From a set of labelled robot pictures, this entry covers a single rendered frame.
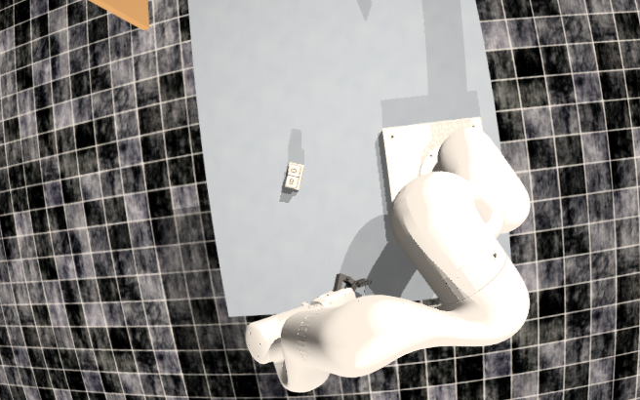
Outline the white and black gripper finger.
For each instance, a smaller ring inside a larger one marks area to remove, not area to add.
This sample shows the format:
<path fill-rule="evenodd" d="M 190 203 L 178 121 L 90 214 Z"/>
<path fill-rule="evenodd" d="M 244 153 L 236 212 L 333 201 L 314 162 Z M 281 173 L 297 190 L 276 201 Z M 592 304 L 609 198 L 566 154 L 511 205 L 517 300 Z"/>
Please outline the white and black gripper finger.
<path fill-rule="evenodd" d="M 354 280 L 352 279 L 350 276 L 346 276 L 342 273 L 337 274 L 336 276 L 336 281 L 335 281 L 335 286 L 334 286 L 334 290 L 333 292 L 337 292 L 339 290 L 341 290 L 341 285 L 342 285 L 342 281 L 344 283 L 346 283 L 345 288 L 351 288 L 353 290 L 353 292 L 355 292 L 355 290 L 357 288 L 369 285 L 372 283 L 371 280 L 366 281 L 366 279 L 359 279 L 359 280 Z"/>

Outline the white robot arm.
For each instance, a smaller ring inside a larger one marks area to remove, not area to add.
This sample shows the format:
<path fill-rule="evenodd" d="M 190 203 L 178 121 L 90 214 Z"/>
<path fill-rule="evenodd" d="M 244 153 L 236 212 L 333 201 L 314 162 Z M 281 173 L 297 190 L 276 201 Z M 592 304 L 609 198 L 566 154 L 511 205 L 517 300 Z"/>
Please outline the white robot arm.
<path fill-rule="evenodd" d="M 285 388 L 306 392 L 330 373 L 362 377 L 419 349 L 507 340 L 526 321 L 530 299 L 496 238 L 529 211 L 524 185 L 491 139 L 461 128 L 425 156 L 389 211 L 396 241 L 442 304 L 390 296 L 331 308 L 304 302 L 250 323 L 248 349 L 261 364 L 273 361 Z"/>

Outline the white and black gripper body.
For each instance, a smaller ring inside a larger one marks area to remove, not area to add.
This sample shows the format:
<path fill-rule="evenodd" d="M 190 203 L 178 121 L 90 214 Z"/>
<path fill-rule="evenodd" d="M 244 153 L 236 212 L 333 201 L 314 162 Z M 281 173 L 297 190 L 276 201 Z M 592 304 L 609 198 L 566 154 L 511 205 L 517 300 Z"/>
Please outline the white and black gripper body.
<path fill-rule="evenodd" d="M 310 305 L 325 307 L 334 307 L 343 305 L 351 300 L 356 299 L 355 294 L 351 288 L 342 289 L 337 292 L 326 293 L 317 299 L 313 300 Z"/>

